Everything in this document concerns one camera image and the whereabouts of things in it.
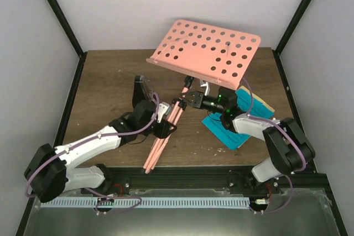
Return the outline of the yellow sheet music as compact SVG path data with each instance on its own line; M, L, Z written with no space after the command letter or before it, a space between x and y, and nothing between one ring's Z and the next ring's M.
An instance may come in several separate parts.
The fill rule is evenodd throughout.
M253 98L252 111L255 110L257 107L263 106L264 108L268 109L270 112L273 113L275 112L275 109L271 107L265 100L261 99L255 93L251 93L250 90L244 86L239 87L239 89L236 91L236 95L238 97L238 104L240 106L245 106L246 109L243 109L245 111L247 111L251 105L251 95L252 95Z

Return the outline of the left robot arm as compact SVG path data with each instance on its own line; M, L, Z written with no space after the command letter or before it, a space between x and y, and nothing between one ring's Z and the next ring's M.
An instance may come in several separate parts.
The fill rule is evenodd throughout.
M62 193L90 188L107 195L113 187L113 175L104 164L90 167L80 165L109 150L136 143L139 135L154 135L160 139L176 130L164 116L169 104L139 102L132 112L112 120L99 131L73 143L52 147L40 146L25 170L25 195L49 202Z

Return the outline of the pink music stand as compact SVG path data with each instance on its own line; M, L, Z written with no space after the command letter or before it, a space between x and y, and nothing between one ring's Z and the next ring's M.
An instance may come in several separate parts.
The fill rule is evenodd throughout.
M236 90L260 43L254 34L178 19L146 61Z

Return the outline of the blue sheet music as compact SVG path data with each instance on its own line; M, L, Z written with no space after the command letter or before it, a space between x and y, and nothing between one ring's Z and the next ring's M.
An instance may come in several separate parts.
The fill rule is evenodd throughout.
M250 115L263 119L271 119L274 116L275 109L254 93L250 93L244 86L237 89L236 95L237 104L242 111L250 109ZM222 125L218 113L207 115L202 120L202 124L230 150L238 149L252 136L260 140L264 139L261 123L249 120L245 113L231 117L230 129Z

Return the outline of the black metronome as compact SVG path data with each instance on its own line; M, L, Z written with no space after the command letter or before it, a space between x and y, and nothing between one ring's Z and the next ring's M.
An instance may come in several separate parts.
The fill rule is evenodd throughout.
M134 87L132 95L132 106L136 107L143 100L151 100L153 90L149 87L147 80L142 75L134 78Z

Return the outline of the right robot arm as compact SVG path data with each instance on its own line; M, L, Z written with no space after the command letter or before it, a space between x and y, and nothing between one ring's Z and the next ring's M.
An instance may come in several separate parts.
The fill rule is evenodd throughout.
M237 94L231 89L220 87L217 96L188 91L180 98L193 108L218 113L225 130L265 142L269 158L254 166L253 175L246 178L246 188L251 193L261 192L271 178L305 170L315 157L313 146L295 119L253 116L239 107Z

